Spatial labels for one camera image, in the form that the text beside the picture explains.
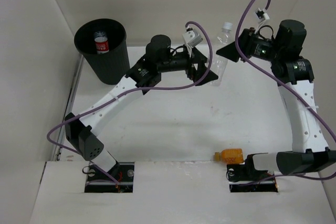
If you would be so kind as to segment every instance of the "transparent bottle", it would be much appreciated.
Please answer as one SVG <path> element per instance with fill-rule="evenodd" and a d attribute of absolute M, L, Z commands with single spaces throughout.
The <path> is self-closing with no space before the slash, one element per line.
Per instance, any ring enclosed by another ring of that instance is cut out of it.
<path fill-rule="evenodd" d="M 218 33 L 214 41 L 213 44 L 214 55 L 211 64 L 211 71 L 214 72 L 216 75 L 218 75 L 218 79 L 209 83 L 212 86 L 219 86 L 222 81 L 228 60 L 222 56 L 217 55 L 216 51 L 233 42 L 231 37 L 231 30 L 232 30 L 232 23 L 225 22 L 222 27 L 222 30 Z"/>

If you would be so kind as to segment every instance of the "purple hose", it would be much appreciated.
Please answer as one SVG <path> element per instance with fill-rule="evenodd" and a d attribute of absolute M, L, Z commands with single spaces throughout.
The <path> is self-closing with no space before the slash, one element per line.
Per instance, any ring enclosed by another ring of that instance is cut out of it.
<path fill-rule="evenodd" d="M 239 43 L 238 43 L 238 39 L 239 39 L 239 33 L 240 33 L 240 29 L 241 26 L 243 24 L 243 21 L 247 15 L 247 13 L 249 12 L 249 10 L 251 9 L 253 3 L 256 0 L 251 0 L 250 3 L 247 5 L 245 11 L 243 12 L 242 17 L 240 18 L 240 21 L 238 23 L 237 26 L 237 31 L 236 31 L 236 36 L 235 36 L 235 45 L 237 48 L 237 51 L 239 52 L 240 56 L 247 62 L 249 63 L 251 66 L 253 66 L 254 68 L 256 68 L 257 70 L 259 70 L 260 72 L 262 72 L 263 74 L 267 75 L 269 78 L 272 78 L 273 80 L 275 80 L 279 85 L 283 86 L 285 89 L 287 89 L 289 92 L 291 92 L 300 102 L 302 102 L 302 104 L 307 108 L 307 110 L 310 111 L 310 113 L 313 114 L 313 116 L 325 127 L 325 129 L 329 132 L 329 134 L 332 136 L 332 138 L 334 139 L 334 141 L 336 142 L 336 135 L 333 133 L 333 131 L 331 130 L 331 128 L 327 125 L 327 123 L 322 119 L 322 117 L 320 117 L 312 108 L 310 108 L 309 104 L 297 93 L 295 92 L 292 88 L 290 88 L 289 86 L 287 86 L 284 82 L 282 82 L 281 80 L 279 80 L 278 78 L 274 77 L 273 75 L 271 75 L 270 73 L 268 73 L 267 71 L 265 71 L 264 69 L 262 69 L 261 67 L 259 67 L 258 65 L 254 64 L 252 61 L 250 61 L 242 52 L 242 50 L 239 47 Z M 267 1 L 267 5 L 265 9 L 268 9 L 269 4 L 270 4 L 271 0 Z M 307 178 L 307 179 L 311 179 L 311 180 L 328 180 L 328 179 L 332 179 L 336 177 L 336 172 L 328 177 L 325 178 L 314 178 L 314 177 L 308 177 L 308 176 L 304 176 L 304 175 L 297 175 L 298 177 L 301 178 Z"/>
<path fill-rule="evenodd" d="M 204 37 L 205 37 L 205 39 L 206 39 L 206 42 L 207 42 L 207 44 L 208 44 L 208 46 L 209 46 L 209 64 L 208 64 L 208 67 L 207 67 L 205 73 L 202 75 L 202 77 L 201 77 L 198 81 L 196 81 L 195 83 L 191 83 L 191 84 L 189 84 L 189 85 L 181 86 L 181 87 L 167 87 L 167 88 L 166 88 L 166 87 L 143 87 L 143 88 L 131 89 L 131 90 L 125 91 L 125 92 L 121 93 L 120 95 L 118 95 L 118 98 L 121 98 L 122 96 L 124 96 L 124 95 L 126 95 L 126 94 L 129 94 L 129 93 L 131 93 L 131 92 L 134 92 L 134 91 L 142 91 L 142 90 L 182 90 L 182 89 L 187 89 L 187 88 L 191 88 L 191 87 L 193 87 L 193 86 L 198 85 L 199 83 L 201 83 L 201 82 L 204 80 L 204 78 L 205 78 L 205 77 L 207 76 L 207 74 L 209 73 L 209 71 L 210 71 L 210 67 L 211 67 L 211 64 L 212 64 L 212 59 L 213 59 L 212 45 L 211 45 L 211 42 L 210 42 L 210 39 L 209 39 L 208 34 L 206 33 L 206 31 L 204 30 L 204 28 L 203 28 L 199 23 L 194 22 L 194 21 L 189 21 L 189 22 L 187 22 L 187 23 L 185 24 L 185 27 L 187 27 L 188 25 L 195 25 L 195 26 L 197 26 L 197 27 L 201 30 L 201 32 L 203 33 L 203 35 L 204 35 Z M 106 102 L 106 103 L 104 103 L 104 104 L 102 104 L 102 105 L 100 105 L 100 106 L 98 106 L 98 107 L 96 107 L 96 108 L 94 108 L 94 109 L 92 109 L 92 110 L 89 110 L 89 111 L 87 111 L 87 112 L 85 112 L 85 113 L 83 113 L 83 114 L 78 114 L 78 115 L 76 115 L 75 117 L 73 117 L 73 118 L 71 118 L 71 119 L 68 119 L 68 120 L 66 120 L 66 121 L 64 121 L 64 122 L 62 122 L 62 123 L 56 125 L 55 127 L 53 127 L 53 128 L 48 132 L 48 134 L 47 134 L 47 140 L 48 140 L 49 142 L 51 142 L 52 144 L 55 144 L 55 145 L 57 145 L 57 146 L 59 146 L 59 147 L 62 147 L 62 148 L 64 148 L 64 149 L 67 149 L 67 150 L 69 150 L 69 151 L 72 151 L 72 152 L 75 152 L 75 153 L 78 154 L 78 152 L 77 152 L 75 149 L 69 148 L 69 147 L 67 147 L 67 146 L 65 146 L 65 145 L 63 145 L 63 144 L 59 144 L 59 143 L 57 143 L 56 141 L 52 140 L 51 137 L 50 137 L 51 134 L 52 134 L 55 130 L 57 130 L 58 128 L 61 128 L 62 126 L 66 125 L 66 124 L 68 124 L 68 123 L 71 123 L 71 122 L 73 122 L 73 121 L 75 121 L 75 120 L 77 120 L 77 119 L 79 119 L 79 118 L 81 118 L 81 117 L 83 117 L 83 116 L 86 116 L 86 115 L 88 115 L 88 114 L 91 114 L 91 113 L 93 113 L 93 112 L 96 112 L 96 111 L 98 111 L 98 110 L 104 108 L 105 106 L 111 104 L 111 103 L 114 102 L 115 100 L 116 100 L 116 99 L 113 98 L 113 99 L 111 99 L 110 101 L 108 101 L 108 102 Z M 100 167 L 98 167 L 97 165 L 96 165 L 96 168 L 99 169 L 99 170 L 101 170 L 101 172 L 103 172 L 107 177 L 109 177 L 109 179 L 111 179 L 112 181 L 114 181 L 116 184 L 119 184 L 119 182 L 118 182 L 115 178 L 113 178 L 110 174 L 108 174 L 107 172 L 105 172 L 104 170 L 102 170 L 102 169 L 101 169 Z"/>

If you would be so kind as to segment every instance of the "purple cable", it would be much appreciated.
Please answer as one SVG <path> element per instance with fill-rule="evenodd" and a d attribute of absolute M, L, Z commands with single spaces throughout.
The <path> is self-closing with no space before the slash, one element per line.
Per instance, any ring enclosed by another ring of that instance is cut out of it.
<path fill-rule="evenodd" d="M 185 24 L 185 27 L 187 27 L 188 25 L 194 25 L 194 26 L 197 26 L 197 27 L 201 30 L 201 32 L 203 33 L 203 35 L 204 35 L 204 37 L 205 37 L 205 39 L 206 39 L 206 42 L 207 42 L 207 44 L 208 44 L 208 46 L 209 46 L 209 64 L 208 64 L 208 67 L 207 67 L 205 73 L 202 75 L 202 77 L 201 77 L 198 81 L 196 81 L 195 83 L 191 83 L 191 84 L 189 84 L 189 85 L 185 85 L 185 86 L 181 86 L 181 87 L 143 87 L 143 88 L 135 88 L 135 89 L 131 89 L 131 90 L 128 90 L 128 91 L 125 91 L 125 92 L 121 93 L 120 95 L 117 96 L 118 98 L 121 98 L 122 96 L 124 96 L 124 95 L 126 95 L 126 94 L 129 94 L 129 93 L 131 93 L 131 92 L 134 92 L 134 91 L 143 91 L 143 90 L 182 90 L 182 89 L 188 89 L 188 88 L 191 88 L 191 87 L 193 87 L 193 86 L 198 85 L 199 83 L 201 83 L 201 82 L 204 80 L 204 78 L 205 78 L 205 77 L 207 76 L 207 74 L 209 73 L 209 71 L 210 71 L 210 67 L 211 67 L 211 64 L 212 64 L 212 59 L 213 59 L 212 45 L 211 45 L 211 42 L 210 42 L 210 39 L 209 39 L 208 34 L 206 33 L 206 31 L 204 30 L 204 28 L 203 28 L 199 23 L 194 22 L 194 21 L 189 21 L 189 22 L 187 22 L 187 23 Z M 116 98 L 113 98 L 113 99 L 111 99 L 110 101 L 108 101 L 108 102 L 106 102 L 106 103 L 104 103 L 104 104 L 102 104 L 102 105 L 100 105 L 100 106 L 98 106 L 98 107 L 96 107 L 96 108 L 94 108 L 94 109 L 92 109 L 92 110 L 89 110 L 89 111 L 87 111 L 87 112 L 85 112 L 85 113 L 83 113 L 83 114 L 78 114 L 78 115 L 76 115 L 75 117 L 73 117 L 73 118 L 71 118 L 71 119 L 68 119 L 68 120 L 66 120 L 66 121 L 63 121 L 62 123 L 56 125 L 55 127 L 53 127 L 53 128 L 47 133 L 47 140 L 48 140 L 49 142 L 51 142 L 52 144 L 55 144 L 55 145 L 57 145 L 57 146 L 59 146 L 59 147 L 62 147 L 62 148 L 64 148 L 64 149 L 67 149 L 67 150 L 69 150 L 69 151 L 72 151 L 72 152 L 75 152 L 75 153 L 79 154 L 75 149 L 69 148 L 69 147 L 67 147 L 67 146 L 65 146 L 65 145 L 63 145 L 63 144 L 57 143 L 56 141 L 52 140 L 51 137 L 50 137 L 51 134 L 52 134 L 55 130 L 57 130 L 58 128 L 61 128 L 62 126 L 66 125 L 66 124 L 68 124 L 68 123 L 71 123 L 71 122 L 73 122 L 73 121 L 75 121 L 75 120 L 77 120 L 77 119 L 79 119 L 79 118 L 81 118 L 81 117 L 83 117 L 83 116 L 86 116 L 86 115 L 88 115 L 88 114 L 91 114 L 91 113 L 93 113 L 93 112 L 96 112 L 96 111 L 98 111 L 98 110 L 101 110 L 102 108 L 104 108 L 105 106 L 111 104 L 111 103 L 114 102 L 115 100 L 116 100 Z M 96 166 L 97 169 L 101 170 L 101 172 L 104 173 L 107 177 L 109 177 L 109 179 L 111 179 L 112 181 L 114 181 L 116 184 L 119 184 L 119 182 L 118 182 L 115 178 L 113 178 L 110 174 L 108 174 L 107 172 L 105 172 L 104 170 L 102 170 L 102 169 L 101 169 L 100 167 L 98 167 L 97 165 L 95 165 L 95 166 Z"/>
<path fill-rule="evenodd" d="M 284 82 L 282 82 L 281 80 L 279 80 L 278 78 L 274 77 L 273 75 L 271 75 L 270 73 L 268 73 L 267 71 L 265 71 L 264 69 L 262 69 L 261 67 L 259 67 L 258 65 L 254 64 L 252 61 L 250 61 L 242 52 L 242 50 L 239 47 L 239 43 L 238 43 L 238 39 L 239 39 L 239 33 L 240 33 L 240 29 L 241 26 L 243 24 L 243 21 L 247 15 L 247 13 L 249 12 L 249 10 L 251 9 L 253 3 L 256 0 L 251 0 L 250 3 L 247 5 L 245 11 L 243 12 L 242 17 L 240 18 L 240 21 L 238 23 L 237 26 L 237 31 L 236 31 L 236 36 L 235 36 L 235 45 L 237 48 L 237 51 L 239 52 L 240 56 L 247 62 L 249 63 L 251 66 L 253 66 L 254 68 L 256 68 L 257 70 L 259 70 L 260 72 L 262 72 L 263 74 L 267 75 L 269 78 L 272 78 L 273 80 L 275 80 L 279 85 L 283 86 L 285 89 L 287 89 L 289 92 L 291 92 L 300 102 L 302 102 L 302 104 L 307 108 L 307 110 L 310 111 L 310 113 L 313 114 L 313 116 L 325 127 L 325 129 L 329 132 L 329 134 L 332 136 L 332 138 L 334 139 L 334 141 L 336 142 L 336 135 L 333 133 L 333 131 L 331 130 L 331 128 L 327 125 L 327 123 L 322 119 L 322 117 L 320 117 L 310 106 L 309 104 L 297 93 L 295 92 L 292 88 L 290 88 L 289 86 L 287 86 Z M 269 4 L 270 4 L 271 0 L 267 1 L 267 5 L 265 9 L 268 9 Z M 303 176 L 303 175 L 297 175 L 298 177 L 301 178 L 306 178 L 306 179 L 311 179 L 311 180 L 328 180 L 328 179 L 332 179 L 336 177 L 336 172 L 328 177 L 325 178 L 314 178 L 314 177 L 308 177 L 308 176 Z"/>

